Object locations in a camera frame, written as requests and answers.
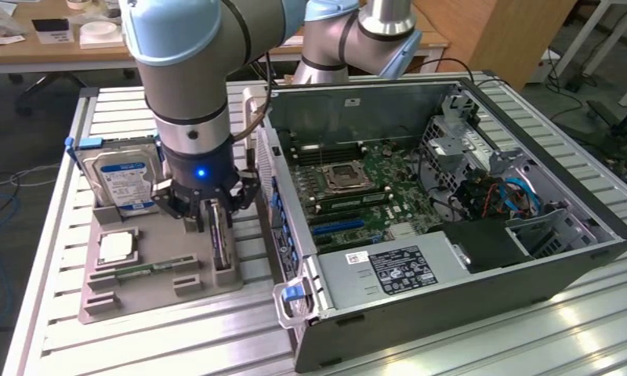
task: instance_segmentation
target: motherboard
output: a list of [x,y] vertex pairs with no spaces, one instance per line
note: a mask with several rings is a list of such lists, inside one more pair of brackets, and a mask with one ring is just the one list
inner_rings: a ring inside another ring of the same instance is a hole
[[290,173],[321,254],[411,237],[441,224],[412,150],[390,140],[290,148]]

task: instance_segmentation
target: red wire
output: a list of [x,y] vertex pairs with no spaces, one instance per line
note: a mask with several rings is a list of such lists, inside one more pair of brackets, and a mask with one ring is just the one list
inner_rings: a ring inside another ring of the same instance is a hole
[[492,195],[492,191],[495,190],[496,187],[497,187],[496,183],[489,186],[488,195],[484,198],[483,215],[480,216],[480,218],[484,218],[484,215],[488,213],[489,196]]

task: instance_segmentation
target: robotic arm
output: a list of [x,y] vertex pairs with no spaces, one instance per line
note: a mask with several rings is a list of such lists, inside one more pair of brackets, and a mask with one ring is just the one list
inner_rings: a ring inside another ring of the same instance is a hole
[[153,199],[201,229],[200,203],[217,200],[234,212],[250,205],[258,189],[254,170],[233,166],[226,75],[296,33],[306,13],[296,83],[344,81],[345,64],[399,77],[421,35],[411,1],[369,0],[360,11],[357,0],[121,0],[119,5],[169,171]]

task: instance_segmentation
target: blue hard drive label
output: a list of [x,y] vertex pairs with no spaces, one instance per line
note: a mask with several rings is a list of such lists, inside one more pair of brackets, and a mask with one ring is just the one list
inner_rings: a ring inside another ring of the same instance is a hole
[[369,255],[382,292],[388,295],[436,283],[435,274],[417,246]]
[[107,195],[122,210],[142,210],[154,205],[150,200],[150,182],[145,179],[146,164],[111,164],[99,168]]

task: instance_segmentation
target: slotted metal table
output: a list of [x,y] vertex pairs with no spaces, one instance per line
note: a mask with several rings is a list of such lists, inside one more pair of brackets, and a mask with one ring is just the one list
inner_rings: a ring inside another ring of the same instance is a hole
[[[413,77],[433,76],[409,75]],[[475,75],[476,81],[485,78]],[[228,85],[233,132],[244,127],[241,91],[258,84]],[[499,85],[487,83],[481,89],[627,223],[627,186],[513,90]],[[499,147],[516,147],[488,115],[479,115],[480,127]],[[73,137],[142,136],[153,128],[142,88],[99,89],[79,98]],[[234,156],[242,167],[242,146],[234,147]],[[272,278],[254,207],[236,217],[245,282],[240,291],[82,325],[75,315],[91,203],[89,185],[65,155],[3,374],[294,374],[290,343],[273,308]],[[627,375],[627,252],[549,301],[309,375],[515,376],[611,371],[613,375]]]

